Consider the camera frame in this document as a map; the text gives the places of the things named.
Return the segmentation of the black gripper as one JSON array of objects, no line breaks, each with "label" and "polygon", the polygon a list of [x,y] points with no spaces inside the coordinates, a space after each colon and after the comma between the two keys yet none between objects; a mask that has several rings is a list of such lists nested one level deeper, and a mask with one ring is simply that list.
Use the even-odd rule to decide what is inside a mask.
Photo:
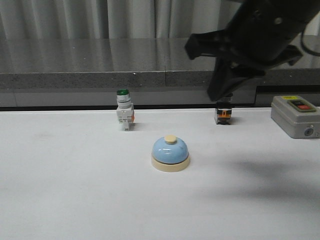
[{"label": "black gripper", "polygon": [[191,60],[216,58],[207,88],[210,100],[232,94],[265,70],[294,65],[303,54],[291,42],[319,11],[318,0],[246,0],[225,29],[191,34],[185,44]]}]

